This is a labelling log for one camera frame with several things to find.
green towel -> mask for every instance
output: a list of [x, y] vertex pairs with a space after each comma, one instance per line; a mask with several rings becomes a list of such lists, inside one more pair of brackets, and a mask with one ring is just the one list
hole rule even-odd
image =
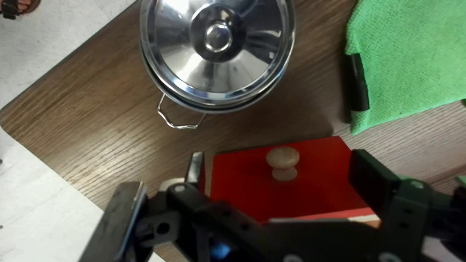
[[360, 54], [370, 110], [352, 133], [466, 98], [466, 0], [360, 0], [347, 54]]

wooden table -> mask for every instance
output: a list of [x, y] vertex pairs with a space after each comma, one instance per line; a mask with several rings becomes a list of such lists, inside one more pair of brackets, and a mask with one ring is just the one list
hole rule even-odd
[[[258, 105], [173, 132], [156, 114], [160, 92], [138, 47], [138, 6], [0, 113], [1, 127], [99, 207], [124, 181], [184, 177], [192, 152], [207, 153], [342, 136], [402, 175], [450, 190], [466, 174], [466, 111], [434, 110], [361, 136], [348, 133], [342, 49], [355, 0], [297, 0], [297, 46], [288, 73]], [[189, 116], [169, 105], [176, 118]]]

white floor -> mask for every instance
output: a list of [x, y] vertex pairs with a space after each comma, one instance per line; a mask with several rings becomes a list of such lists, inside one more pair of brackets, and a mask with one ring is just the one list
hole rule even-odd
[[[133, 2], [42, 0], [0, 20], [0, 110]], [[102, 210], [1, 129], [0, 159], [0, 262], [79, 261]]]

metal pot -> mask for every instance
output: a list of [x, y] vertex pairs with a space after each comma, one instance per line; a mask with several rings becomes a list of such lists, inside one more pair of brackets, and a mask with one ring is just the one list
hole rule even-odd
[[202, 114], [253, 105], [280, 82], [294, 47], [291, 0], [143, 0], [141, 53], [165, 97]]

round wooden handle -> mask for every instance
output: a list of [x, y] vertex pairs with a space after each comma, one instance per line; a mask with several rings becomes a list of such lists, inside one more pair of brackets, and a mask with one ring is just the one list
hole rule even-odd
[[267, 155], [267, 164], [274, 169], [275, 181], [293, 181], [297, 178], [296, 165], [300, 162], [300, 153], [291, 148], [278, 148]]

